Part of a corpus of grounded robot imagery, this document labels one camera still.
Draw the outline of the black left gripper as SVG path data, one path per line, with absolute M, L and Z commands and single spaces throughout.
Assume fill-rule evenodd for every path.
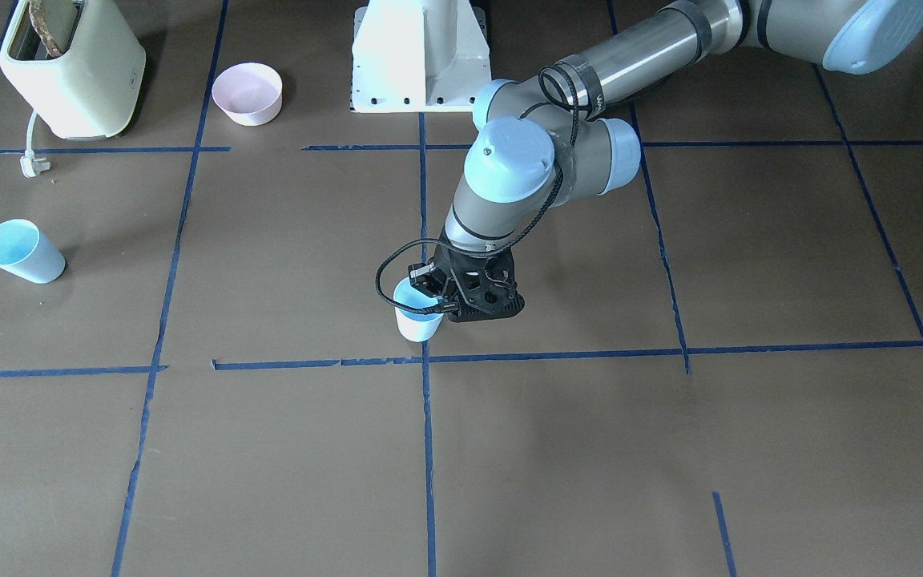
M 473 258 L 437 246 L 431 264 L 429 295 L 450 303 L 447 317 L 453 322 L 516 317 L 525 306 L 509 249 L 490 258 Z

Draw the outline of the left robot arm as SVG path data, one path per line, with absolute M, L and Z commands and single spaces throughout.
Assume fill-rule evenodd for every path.
M 474 99 L 478 134 L 431 260 L 408 281 L 451 321 L 515 317 L 510 249 L 549 208 L 603 195 L 638 174 L 642 149 L 607 108 L 707 56 L 740 45 L 825 70 L 865 75 L 892 62 L 923 28 L 923 1 L 674 1 L 651 18 Z

